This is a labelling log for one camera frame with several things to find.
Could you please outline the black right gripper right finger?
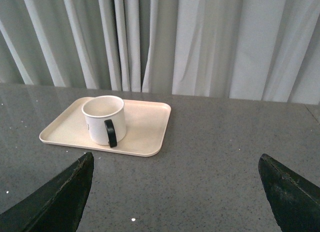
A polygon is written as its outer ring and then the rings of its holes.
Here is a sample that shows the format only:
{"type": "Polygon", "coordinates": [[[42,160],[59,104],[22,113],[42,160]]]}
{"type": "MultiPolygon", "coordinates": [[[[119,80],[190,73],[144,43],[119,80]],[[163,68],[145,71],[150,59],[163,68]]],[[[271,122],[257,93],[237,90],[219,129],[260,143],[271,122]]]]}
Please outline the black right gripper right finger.
{"type": "Polygon", "coordinates": [[[283,232],[320,230],[320,188],[268,154],[258,172],[276,223],[283,232]]]}

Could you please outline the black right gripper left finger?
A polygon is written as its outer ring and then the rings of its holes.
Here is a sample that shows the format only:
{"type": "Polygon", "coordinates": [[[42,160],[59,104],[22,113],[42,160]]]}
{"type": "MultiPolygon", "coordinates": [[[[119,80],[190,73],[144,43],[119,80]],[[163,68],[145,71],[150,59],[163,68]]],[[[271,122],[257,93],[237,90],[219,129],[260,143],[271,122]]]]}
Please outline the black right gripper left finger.
{"type": "Polygon", "coordinates": [[[0,215],[2,232],[75,232],[92,187],[94,157],[85,153],[0,215]]]}

